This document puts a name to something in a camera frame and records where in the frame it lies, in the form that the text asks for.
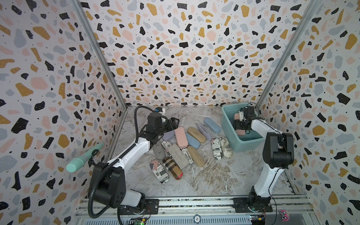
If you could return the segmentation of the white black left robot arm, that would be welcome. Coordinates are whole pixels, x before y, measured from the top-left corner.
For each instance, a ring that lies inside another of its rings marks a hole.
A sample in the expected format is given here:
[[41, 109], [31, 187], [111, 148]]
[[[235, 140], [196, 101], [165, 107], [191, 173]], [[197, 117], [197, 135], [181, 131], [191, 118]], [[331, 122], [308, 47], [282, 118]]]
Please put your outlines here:
[[176, 130], [180, 120], [167, 118], [165, 109], [151, 109], [147, 124], [138, 127], [137, 112], [134, 111], [135, 140], [122, 153], [107, 163], [98, 162], [93, 169], [93, 176], [88, 192], [88, 214], [98, 218], [109, 208], [129, 207], [142, 212], [145, 207], [145, 195], [126, 187], [126, 173], [147, 153], [167, 132]]

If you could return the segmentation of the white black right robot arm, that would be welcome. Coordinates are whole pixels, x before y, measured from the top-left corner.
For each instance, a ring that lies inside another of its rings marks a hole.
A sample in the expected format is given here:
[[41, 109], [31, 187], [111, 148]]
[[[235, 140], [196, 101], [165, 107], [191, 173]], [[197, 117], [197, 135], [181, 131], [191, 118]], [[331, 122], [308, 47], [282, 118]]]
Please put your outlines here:
[[272, 190], [280, 175], [294, 162], [293, 135], [281, 132], [256, 115], [256, 108], [246, 106], [234, 115], [236, 131], [256, 131], [265, 139], [262, 159], [265, 166], [248, 195], [247, 205], [253, 212], [270, 204]]

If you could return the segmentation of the small pink hard glasses case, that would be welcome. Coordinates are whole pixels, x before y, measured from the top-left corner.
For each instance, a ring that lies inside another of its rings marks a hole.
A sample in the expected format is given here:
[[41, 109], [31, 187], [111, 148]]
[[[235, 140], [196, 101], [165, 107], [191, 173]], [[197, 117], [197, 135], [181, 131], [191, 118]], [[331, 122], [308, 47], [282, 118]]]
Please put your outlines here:
[[239, 113], [236, 113], [234, 115], [233, 127], [238, 136], [243, 136], [246, 134], [246, 131], [245, 131], [246, 127], [243, 124], [243, 121], [240, 120], [240, 118], [241, 117], [240, 117]]

